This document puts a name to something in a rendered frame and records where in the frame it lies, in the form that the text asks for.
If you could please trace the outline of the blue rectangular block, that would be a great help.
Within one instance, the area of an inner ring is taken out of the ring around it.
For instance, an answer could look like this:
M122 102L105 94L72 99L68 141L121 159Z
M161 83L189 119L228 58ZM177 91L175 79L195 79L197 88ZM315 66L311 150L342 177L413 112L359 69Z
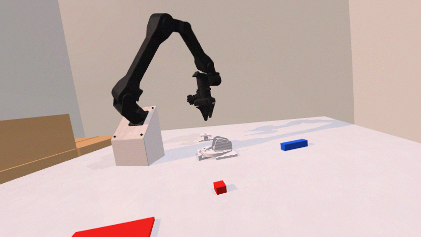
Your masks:
M308 141L305 139L299 139L295 141L280 143L280 145L281 145L281 150L287 151L287 150L292 150L296 148L306 147L308 146Z

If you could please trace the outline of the red cube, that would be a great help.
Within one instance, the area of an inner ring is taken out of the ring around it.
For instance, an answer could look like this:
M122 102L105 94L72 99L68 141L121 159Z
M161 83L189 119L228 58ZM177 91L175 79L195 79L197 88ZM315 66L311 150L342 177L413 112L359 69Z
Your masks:
M223 180L214 182L213 185L217 195L227 193L226 184Z

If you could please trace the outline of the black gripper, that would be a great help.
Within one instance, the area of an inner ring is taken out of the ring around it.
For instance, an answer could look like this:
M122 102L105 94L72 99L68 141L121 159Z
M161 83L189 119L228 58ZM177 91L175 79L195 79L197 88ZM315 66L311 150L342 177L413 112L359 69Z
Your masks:
M214 105L215 105L215 98L211 97L211 88L210 86L201 86L198 87L197 92L199 92L200 99L194 101L194 106L197 106L205 121L208 120L208 117L211 118Z

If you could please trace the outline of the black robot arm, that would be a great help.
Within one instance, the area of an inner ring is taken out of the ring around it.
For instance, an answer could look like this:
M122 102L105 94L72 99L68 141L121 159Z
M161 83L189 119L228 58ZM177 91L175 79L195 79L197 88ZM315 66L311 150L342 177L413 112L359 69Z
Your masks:
M173 32L178 32L191 54L198 70L197 86L218 86L221 84L219 72L215 71L214 62L203 51L191 25L187 21L173 19L167 13L153 13L147 24L146 38L136 54L127 74L113 87L111 94L113 106L128 121L128 126L143 125L149 111L144 111L136 101L143 93L140 82L152 61L159 45L167 40Z

